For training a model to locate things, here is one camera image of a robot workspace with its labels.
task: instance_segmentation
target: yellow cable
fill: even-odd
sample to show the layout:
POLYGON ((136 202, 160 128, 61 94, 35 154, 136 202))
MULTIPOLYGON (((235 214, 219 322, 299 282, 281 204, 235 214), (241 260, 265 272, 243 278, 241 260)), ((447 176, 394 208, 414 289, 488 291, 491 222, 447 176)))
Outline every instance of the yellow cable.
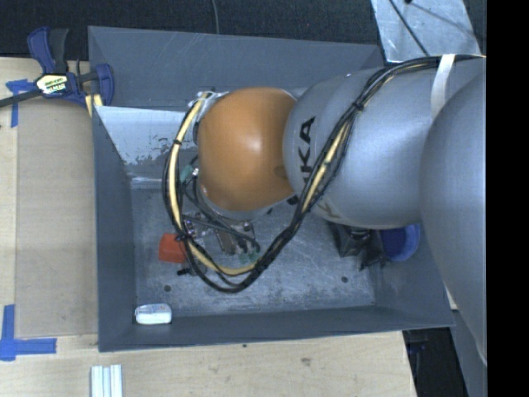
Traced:
MULTIPOLYGON (((207 94, 203 93, 198 98, 197 102, 193 105, 193 107, 189 111, 189 114, 183 120, 182 125, 180 126, 180 129, 179 129, 179 132, 176 135, 175 143, 169 155, 169 168, 168 168, 169 203, 171 206, 171 211, 173 213, 174 221, 176 222, 180 230, 183 230, 183 227, 182 227, 182 223, 180 220, 180 207, 178 205, 178 199, 177 199, 178 192, 176 188, 177 180, 175 176, 176 175, 176 161, 178 159, 179 151, 181 147, 181 144, 179 143, 183 142, 183 138, 185 137, 187 130, 190 128, 193 122, 193 119, 198 115, 200 107, 202 106, 203 100, 205 99, 206 96, 207 94)), ((332 142, 332 145, 329 148, 329 151, 327 152, 326 157, 323 160, 323 163, 318 167, 318 171, 316 175, 314 176, 314 180, 311 184, 311 187, 307 192, 307 198, 305 199, 305 202, 303 204, 302 213, 304 213, 307 210, 307 206, 309 205, 312 199, 312 196, 316 193, 317 187, 320 181, 322 180, 323 175, 326 173, 328 165, 334 159, 335 154, 340 144, 347 137, 349 129, 350 129, 350 125, 344 124, 342 126, 335 140, 332 142)), ((223 265, 215 265, 203 254, 203 252, 194 244, 193 241, 189 241, 188 244, 189 244, 189 249, 192 252, 192 256, 196 257, 206 267, 216 272, 220 272, 224 275, 228 275, 228 276, 238 276, 238 275, 246 274, 250 272, 251 270, 253 270, 255 268, 256 263, 260 260, 259 258, 259 260, 249 265, 242 266, 240 268, 231 268, 231 267, 223 266, 223 265)))
MULTIPOLYGON (((169 155, 169 168, 168 168, 168 182, 169 182, 169 203, 171 206, 171 211, 173 213, 174 221, 176 222, 177 226, 180 230, 183 230, 182 223, 180 220, 180 207, 178 205, 178 192, 176 188, 177 180, 176 180, 176 161, 179 156, 180 146, 183 142, 183 138, 185 137, 185 134, 189 127, 191 126, 193 119, 197 116, 198 111, 200 110, 200 107, 203 104, 203 99, 207 96, 206 93, 203 93, 197 102, 193 105, 191 108, 191 111, 186 116, 186 118, 183 120, 182 125, 180 126, 179 132, 176 135, 175 143, 173 145, 173 148, 171 149, 171 153, 169 155)), ((201 261, 205 266, 207 266, 210 269, 213 269, 216 272, 221 272, 228 276, 237 276, 242 275, 245 273, 250 272, 254 269, 255 263, 251 263, 250 265, 246 265, 240 268, 230 268, 227 266, 217 265, 215 266, 208 258, 205 257, 205 255, 200 251, 200 249, 193 243, 193 241, 189 241, 189 249, 193 253, 192 256, 196 257, 199 261, 201 261)))

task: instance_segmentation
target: red object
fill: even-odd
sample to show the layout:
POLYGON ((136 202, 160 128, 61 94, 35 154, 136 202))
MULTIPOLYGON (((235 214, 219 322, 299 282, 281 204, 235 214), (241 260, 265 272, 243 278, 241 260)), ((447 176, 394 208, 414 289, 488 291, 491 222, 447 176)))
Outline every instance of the red object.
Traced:
POLYGON ((184 263, 186 261, 185 254, 185 245, 181 241, 176 241, 175 234, 164 234, 160 238, 160 245, 158 247, 159 260, 184 263))

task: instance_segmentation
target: white tape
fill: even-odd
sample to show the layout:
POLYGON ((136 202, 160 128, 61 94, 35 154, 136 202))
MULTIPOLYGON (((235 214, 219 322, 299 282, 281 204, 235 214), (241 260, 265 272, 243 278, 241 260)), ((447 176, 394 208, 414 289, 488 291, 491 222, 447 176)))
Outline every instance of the white tape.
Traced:
POLYGON ((431 119, 435 119, 448 98, 446 85, 454 65, 455 55, 443 55, 431 87, 431 119))

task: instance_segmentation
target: cable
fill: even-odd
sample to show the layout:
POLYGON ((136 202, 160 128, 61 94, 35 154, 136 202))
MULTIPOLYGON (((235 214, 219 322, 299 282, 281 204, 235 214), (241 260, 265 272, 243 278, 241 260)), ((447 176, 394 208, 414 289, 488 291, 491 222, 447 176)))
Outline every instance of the cable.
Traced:
MULTIPOLYGON (((458 55, 456 56, 456 61, 459 62, 462 60, 475 59, 477 57, 479 56, 458 55)), ((343 113, 334 126, 330 136, 327 138, 323 148, 320 150, 318 157, 314 162, 316 168, 311 171, 307 178, 307 182, 299 195, 298 206, 294 211, 290 224, 272 241, 262 257, 256 262, 241 268, 227 268, 215 263, 208 253, 199 246, 191 236, 189 236, 187 231, 185 231, 185 222, 183 222, 183 215, 180 211, 179 202, 181 202, 183 190, 182 187, 176 189, 177 183, 174 182, 175 175, 177 174, 175 171, 176 159, 178 159, 179 148, 182 144, 181 141, 183 140, 186 131, 189 129, 192 120, 197 115, 200 106, 203 104, 203 97, 205 95, 203 94, 193 105, 188 115, 186 115, 176 139, 174 140, 174 145, 169 157, 168 174, 170 210, 174 218, 177 232, 182 234, 183 243, 186 246, 188 261, 197 276, 199 276, 207 285, 224 293, 238 293, 252 285, 290 242, 292 237, 301 227, 306 214, 317 203, 319 198, 325 192, 326 187, 328 187, 336 177, 341 165, 341 160, 346 153, 351 135, 350 132, 354 127, 358 113, 362 112, 370 99, 395 76, 423 69, 435 69, 438 67, 440 60, 441 57, 436 56, 402 62, 381 69, 368 79, 360 96, 343 113), (195 258, 202 262, 206 267, 210 267, 216 271, 217 275, 228 285, 228 287, 223 287, 208 278, 204 272, 198 268, 195 258), (238 284, 232 283, 224 277, 224 275, 237 276, 243 274, 248 275, 238 284)))
POLYGON ((404 26, 406 27, 407 31, 412 36, 413 40, 417 43, 417 45, 421 48, 422 53, 424 53, 425 56, 429 56, 430 54, 427 52, 427 49, 424 48, 424 45, 419 41, 418 37, 415 35, 415 32, 413 32, 412 28, 408 25, 406 22, 406 19, 404 19, 403 14, 398 10, 397 5, 393 0, 389 0, 391 5, 393 6, 393 9, 395 9, 395 12, 398 14, 398 17, 400 17, 400 20, 403 22, 404 26))
POLYGON ((211 1, 212 1, 212 6, 213 6, 213 15, 215 16, 215 31, 217 34, 220 34, 221 28, 219 27, 219 22, 218 22, 217 4, 215 3, 215 0, 211 0, 211 1))

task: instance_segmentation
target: bin floor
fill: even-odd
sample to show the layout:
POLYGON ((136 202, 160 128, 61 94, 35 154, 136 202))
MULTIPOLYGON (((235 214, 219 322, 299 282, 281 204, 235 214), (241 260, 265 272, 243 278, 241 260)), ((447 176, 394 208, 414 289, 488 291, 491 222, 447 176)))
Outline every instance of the bin floor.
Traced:
MULTIPOLYGON (((359 271, 357 257, 340 257, 329 225, 310 213, 293 240, 251 287, 238 294, 225 294, 205 285, 197 276, 178 276, 181 265, 158 260, 162 234, 174 232, 162 200, 160 182, 153 181, 151 188, 145 184, 140 189, 133 188, 131 198, 138 304, 167 303, 178 317, 375 303, 369 270, 359 271)), ((292 212, 293 207, 281 203, 270 214, 254 221, 261 252, 290 221, 292 212)), ((214 232, 207 232, 202 239, 218 263, 240 263, 239 256, 220 252, 214 232)), ((211 271, 208 275, 218 281, 211 271)))

